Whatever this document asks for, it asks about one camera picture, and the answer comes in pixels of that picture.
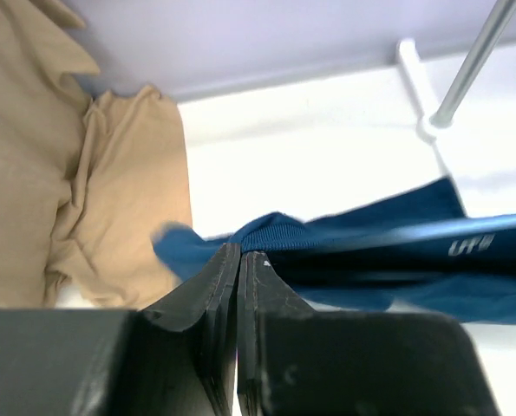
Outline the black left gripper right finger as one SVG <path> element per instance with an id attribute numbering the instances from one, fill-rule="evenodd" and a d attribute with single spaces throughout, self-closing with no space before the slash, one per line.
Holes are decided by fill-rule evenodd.
<path id="1" fill-rule="evenodd" d="M 460 324 L 432 314 L 320 312 L 262 252 L 241 258 L 244 415 L 466 415 L 499 409 Z"/>

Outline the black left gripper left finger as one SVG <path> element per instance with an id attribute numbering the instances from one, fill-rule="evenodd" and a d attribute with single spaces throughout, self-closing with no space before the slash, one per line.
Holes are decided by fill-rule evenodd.
<path id="1" fill-rule="evenodd" d="M 78 309 L 95 345 L 68 415 L 230 415 L 241 252 L 223 244 L 195 276 L 140 311 Z"/>

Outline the blue Mickey Mouse t-shirt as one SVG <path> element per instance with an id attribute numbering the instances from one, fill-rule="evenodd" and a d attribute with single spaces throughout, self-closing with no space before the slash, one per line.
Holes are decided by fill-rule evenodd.
<path id="1" fill-rule="evenodd" d="M 301 297 L 316 303 L 384 311 L 402 302 L 462 322 L 516 324 L 516 229 L 403 244 L 333 242 L 345 233 L 461 218 L 470 217 L 444 178 L 308 222 L 272 212 L 220 237 L 168 224 L 153 250 L 182 280 L 200 272 L 223 244 L 237 244 L 245 254 L 264 253 Z"/>

